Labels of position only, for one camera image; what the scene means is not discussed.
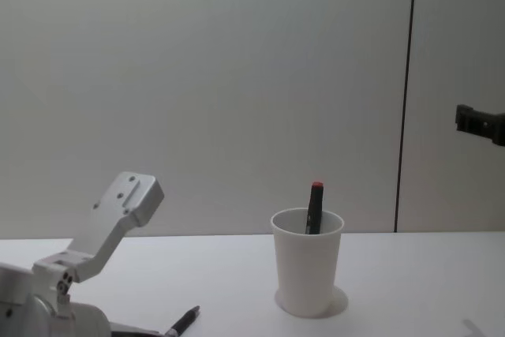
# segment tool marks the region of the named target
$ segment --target black pen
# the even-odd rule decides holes
[[[307,224],[305,234],[319,234],[323,218],[323,183],[313,182],[310,190],[309,207],[307,208]]]
[[[179,319],[177,323],[174,324],[170,330],[165,333],[165,337],[179,337],[188,328],[189,325],[196,320],[196,317],[200,314],[200,306],[197,305],[195,308],[191,308],[188,312],[184,314],[183,317]]]

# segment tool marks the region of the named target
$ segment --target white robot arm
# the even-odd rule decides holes
[[[35,262],[32,273],[0,266],[0,305],[18,308],[8,322],[0,320],[0,337],[110,337],[101,311],[70,303],[69,288],[99,274],[125,234],[147,224],[163,198],[156,178],[123,172],[65,251]]]

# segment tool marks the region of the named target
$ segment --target black vertical line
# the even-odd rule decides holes
[[[407,58],[405,62],[405,84],[403,86],[402,128],[400,132],[400,152],[398,155],[398,178],[396,183],[395,233],[398,232],[398,206],[400,202],[400,181],[402,179],[403,134],[405,131],[405,111],[407,104],[407,88],[409,85],[410,46],[412,44],[413,2],[414,0],[410,0],[409,39],[407,43]]]

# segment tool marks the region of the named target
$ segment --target cup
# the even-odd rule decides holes
[[[307,208],[291,208],[271,218],[278,297],[282,308],[299,317],[318,317],[333,301],[340,235],[344,220],[323,211],[320,234],[305,234]]]

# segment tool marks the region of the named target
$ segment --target white table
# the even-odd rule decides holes
[[[0,241],[0,261],[30,268],[67,243]],[[505,233],[345,234],[336,284],[349,308],[329,319],[284,313],[276,281],[271,235],[127,238],[72,296],[160,331],[201,305],[185,337],[505,335]]]

